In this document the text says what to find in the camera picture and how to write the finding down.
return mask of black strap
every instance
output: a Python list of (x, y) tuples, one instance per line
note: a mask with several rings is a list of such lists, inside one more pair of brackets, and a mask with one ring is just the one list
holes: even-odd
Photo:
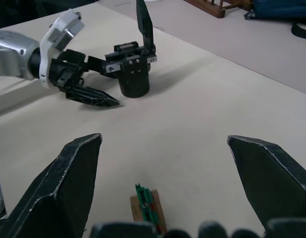
[(306, 19), (295, 21), (292, 26), (292, 33), (294, 36), (306, 39), (306, 30), (298, 26), (298, 23), (306, 25)]

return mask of floor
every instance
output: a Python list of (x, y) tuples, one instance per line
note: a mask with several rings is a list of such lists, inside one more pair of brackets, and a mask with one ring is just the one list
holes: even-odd
[[(99, 3), (136, 19), (135, 2)], [(241, 9), (217, 19), (183, 0), (147, 6), (155, 28), (306, 93), (306, 40), (292, 35), (290, 22), (245, 20)]]

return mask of white table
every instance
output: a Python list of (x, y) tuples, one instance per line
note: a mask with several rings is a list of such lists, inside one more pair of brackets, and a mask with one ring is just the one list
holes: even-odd
[[(71, 49), (103, 57), (142, 42), (136, 21), (91, 4)], [(56, 15), (9, 29), (41, 39)], [(226, 139), (256, 137), (282, 146), (306, 168), (306, 94), (154, 29), (158, 62), (151, 90), (122, 96), (116, 80), (91, 73), (123, 107), (104, 110), (53, 93), (0, 116), (0, 181), (8, 213), (32, 180), (76, 137), (100, 132), (95, 195), (87, 222), (132, 221), (135, 183), (157, 188), (168, 228), (196, 236), (202, 221), (229, 232), (263, 227), (245, 196)]]

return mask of black cylindrical object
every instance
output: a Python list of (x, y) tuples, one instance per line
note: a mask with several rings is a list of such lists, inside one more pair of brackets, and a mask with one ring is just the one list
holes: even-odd
[(150, 89), (149, 65), (146, 57), (124, 59), (118, 79), (121, 92), (128, 98), (139, 98), (147, 94)]

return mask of robotic arm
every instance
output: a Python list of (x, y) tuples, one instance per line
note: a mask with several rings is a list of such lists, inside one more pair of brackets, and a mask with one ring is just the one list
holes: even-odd
[(0, 30), (0, 76), (38, 78), (46, 88), (59, 88), (67, 99), (98, 107), (118, 106), (120, 102), (104, 91), (83, 87), (83, 73), (92, 70), (118, 78), (126, 97), (141, 97), (149, 91), (149, 70), (156, 54), (153, 26), (143, 0), (137, 0), (137, 15), (144, 46), (139, 47), (137, 42), (114, 46), (114, 53), (106, 55), (106, 60), (64, 50), (84, 27), (80, 13), (72, 9), (50, 26), (40, 43), (19, 33)]

